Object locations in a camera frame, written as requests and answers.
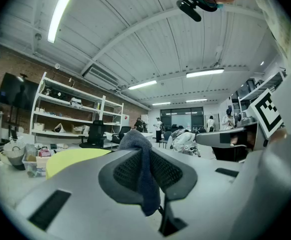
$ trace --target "black monitor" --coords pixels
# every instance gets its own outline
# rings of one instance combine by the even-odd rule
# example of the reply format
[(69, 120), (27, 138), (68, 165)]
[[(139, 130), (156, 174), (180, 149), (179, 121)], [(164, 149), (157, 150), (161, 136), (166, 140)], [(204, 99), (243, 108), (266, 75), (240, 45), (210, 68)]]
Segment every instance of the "black monitor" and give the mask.
[(35, 82), (5, 73), (0, 87), (0, 103), (31, 111), (38, 87)]

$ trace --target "gray cloth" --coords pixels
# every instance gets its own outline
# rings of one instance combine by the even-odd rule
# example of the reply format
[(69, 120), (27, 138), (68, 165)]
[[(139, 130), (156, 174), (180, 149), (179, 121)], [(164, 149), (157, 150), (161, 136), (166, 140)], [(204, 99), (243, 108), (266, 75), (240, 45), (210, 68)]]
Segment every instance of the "gray cloth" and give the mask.
[(137, 184), (137, 192), (143, 196), (142, 211), (150, 216), (160, 206), (160, 191), (150, 171), (151, 142), (137, 130), (130, 130), (120, 142), (118, 150), (131, 148), (142, 149), (142, 166)]

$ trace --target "ceiling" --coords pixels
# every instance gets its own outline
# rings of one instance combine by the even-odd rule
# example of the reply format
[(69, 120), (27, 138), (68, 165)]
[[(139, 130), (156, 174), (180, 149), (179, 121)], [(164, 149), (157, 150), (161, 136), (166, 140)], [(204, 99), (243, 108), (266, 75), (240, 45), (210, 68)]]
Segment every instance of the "ceiling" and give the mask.
[[(0, 15), (0, 44), (58, 63), (60, 70), (136, 104), (201, 98), (218, 104), (277, 55), (254, 0), (236, 0), (216, 12), (198, 9), (201, 22), (180, 11), (177, 0), (71, 0), (52, 44), (47, 36), (57, 1), (10, 0)], [(185, 77), (218, 60), (224, 73)], [(99, 76), (88, 72), (91, 66)], [(158, 83), (128, 89), (150, 80)]]

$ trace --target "ceiling lamp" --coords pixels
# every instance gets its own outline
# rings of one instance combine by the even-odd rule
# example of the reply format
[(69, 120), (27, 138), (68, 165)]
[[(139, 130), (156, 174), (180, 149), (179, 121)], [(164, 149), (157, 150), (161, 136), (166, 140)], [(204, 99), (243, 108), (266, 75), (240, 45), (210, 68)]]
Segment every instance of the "ceiling lamp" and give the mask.
[(156, 83), (157, 83), (157, 81), (145, 82), (145, 83), (142, 83), (142, 84), (131, 86), (128, 89), (129, 90), (134, 90), (134, 89), (138, 89), (138, 88), (145, 87), (145, 86), (155, 85)]
[(56, 40), (56, 34), (61, 21), (62, 15), (70, 0), (58, 0), (53, 12), (53, 16), (50, 23), (49, 33), (47, 35), (48, 42), (54, 44)]
[(207, 101), (207, 98), (202, 98), (202, 99), (193, 99), (193, 100), (187, 100), (187, 103), (191, 103), (191, 102), (205, 102)]
[(202, 71), (199, 71), (199, 72), (187, 73), (186, 74), (186, 78), (193, 78), (193, 77), (201, 77), (201, 76), (207, 76), (207, 75), (221, 74), (224, 71), (225, 71), (224, 69), (202, 70)]
[(169, 104), (171, 104), (171, 102), (156, 103), (156, 104), (152, 104), (152, 106), (169, 105)]

